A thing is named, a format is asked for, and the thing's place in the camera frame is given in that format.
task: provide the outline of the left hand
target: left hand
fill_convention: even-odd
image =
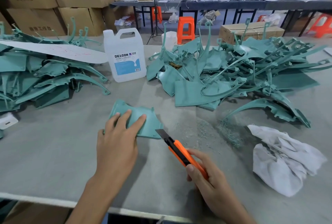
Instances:
[[[117,194],[131,173],[138,155],[136,135],[143,126],[146,115],[143,114],[128,129],[127,120],[131,110],[121,117],[117,113],[106,122],[104,130],[98,131],[97,170],[91,178],[112,186]]]

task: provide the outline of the tripod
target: tripod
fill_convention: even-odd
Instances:
[[[157,5],[157,0],[154,0],[153,2],[154,2],[154,15],[155,15],[156,26],[154,27],[154,30],[153,30],[153,32],[151,33],[151,36],[150,36],[149,40],[147,41],[147,44],[149,44],[149,41],[151,40],[152,37],[156,37],[156,36],[161,35],[161,34],[158,34],[158,29],[159,29],[162,33],[164,33],[164,31],[161,30],[161,29],[158,27],[158,20],[157,20],[157,6],[158,6],[158,5]]]

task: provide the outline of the blue label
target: blue label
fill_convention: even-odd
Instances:
[[[135,63],[133,61],[122,61],[116,62],[114,65],[119,76],[141,71],[139,59],[137,59]]]

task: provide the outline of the white power adapter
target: white power adapter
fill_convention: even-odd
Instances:
[[[0,116],[0,130],[7,129],[8,127],[17,123],[18,120],[11,112]]]

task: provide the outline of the jug label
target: jug label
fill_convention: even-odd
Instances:
[[[136,52],[117,54],[114,58],[115,69],[119,76],[141,71]]]

